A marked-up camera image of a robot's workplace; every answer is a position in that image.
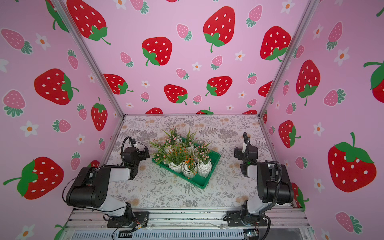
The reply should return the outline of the pink gypsophila pot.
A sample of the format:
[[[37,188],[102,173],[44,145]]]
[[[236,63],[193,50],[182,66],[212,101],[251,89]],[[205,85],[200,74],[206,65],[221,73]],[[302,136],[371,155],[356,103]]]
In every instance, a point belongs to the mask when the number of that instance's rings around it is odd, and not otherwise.
[[[161,142],[159,142],[158,140],[153,140],[151,142],[151,146],[156,149],[154,153],[154,159],[156,160],[156,164],[167,164],[168,152],[165,149],[164,145],[161,144]]]
[[[165,140],[166,147],[172,147],[177,144],[181,144],[183,142],[182,138],[178,134],[177,128],[173,126],[168,132],[163,130],[166,134],[167,138]]]

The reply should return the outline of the green grass pot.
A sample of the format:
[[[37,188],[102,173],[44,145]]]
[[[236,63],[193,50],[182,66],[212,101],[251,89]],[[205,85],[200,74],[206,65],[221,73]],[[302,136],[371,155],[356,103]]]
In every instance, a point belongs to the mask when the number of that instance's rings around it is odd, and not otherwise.
[[[185,162],[190,159],[190,151],[184,144],[175,144],[165,148],[165,156],[169,168],[176,173],[181,173]]]

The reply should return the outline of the orange gypsophila pot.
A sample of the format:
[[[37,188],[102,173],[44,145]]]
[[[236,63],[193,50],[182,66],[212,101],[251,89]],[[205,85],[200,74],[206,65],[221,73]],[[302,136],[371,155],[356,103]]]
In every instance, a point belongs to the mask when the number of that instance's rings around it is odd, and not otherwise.
[[[195,160],[193,155],[187,155],[183,163],[182,172],[188,179],[194,178],[197,173],[197,163]]]

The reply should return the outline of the green gypsophila pot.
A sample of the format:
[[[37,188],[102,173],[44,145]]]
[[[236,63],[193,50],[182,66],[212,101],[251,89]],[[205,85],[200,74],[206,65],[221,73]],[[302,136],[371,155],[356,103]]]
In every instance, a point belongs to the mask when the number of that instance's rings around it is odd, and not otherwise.
[[[195,136],[197,132],[189,131],[185,137],[184,147],[187,151],[192,151],[194,149]]]

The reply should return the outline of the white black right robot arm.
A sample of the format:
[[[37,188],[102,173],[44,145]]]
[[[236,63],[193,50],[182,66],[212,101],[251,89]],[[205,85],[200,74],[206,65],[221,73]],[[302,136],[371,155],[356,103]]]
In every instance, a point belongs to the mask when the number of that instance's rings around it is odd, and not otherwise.
[[[266,220],[265,213],[275,205],[290,204],[294,190],[285,166],[278,161],[259,162],[259,149],[243,134],[243,147],[234,149],[234,157],[242,161],[241,172],[246,178],[256,179],[258,196],[245,200],[239,211],[227,212],[223,220],[230,226],[254,226]]]

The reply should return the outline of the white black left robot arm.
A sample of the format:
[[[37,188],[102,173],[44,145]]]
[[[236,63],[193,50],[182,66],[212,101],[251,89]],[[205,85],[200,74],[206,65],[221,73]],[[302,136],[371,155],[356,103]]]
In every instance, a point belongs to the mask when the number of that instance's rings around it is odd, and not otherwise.
[[[68,192],[62,193],[63,201],[76,209],[103,213],[108,228],[144,228],[149,212],[134,212],[130,203],[117,200],[108,193],[111,183],[134,180],[140,162],[150,157],[148,147],[139,150],[137,143],[131,137],[123,140],[120,165],[83,167],[68,183],[71,186]]]

